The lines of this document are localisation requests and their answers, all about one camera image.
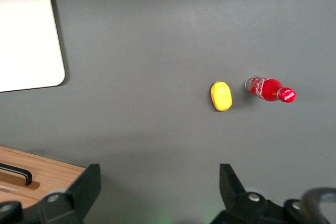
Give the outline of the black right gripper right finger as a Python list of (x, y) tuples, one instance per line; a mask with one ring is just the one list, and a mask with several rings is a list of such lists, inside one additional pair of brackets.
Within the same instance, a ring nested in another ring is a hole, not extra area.
[(278, 206), (257, 192), (246, 191), (230, 164), (220, 164), (219, 192), (225, 210), (212, 223), (330, 223), (321, 204), (335, 203), (335, 188), (318, 187)]

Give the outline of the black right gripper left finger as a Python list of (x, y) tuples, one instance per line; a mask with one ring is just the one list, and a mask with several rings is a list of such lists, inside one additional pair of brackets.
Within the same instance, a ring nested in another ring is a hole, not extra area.
[(100, 192), (100, 165), (90, 164), (65, 192), (48, 194), (28, 208), (18, 200), (2, 201), (1, 223), (84, 223)]

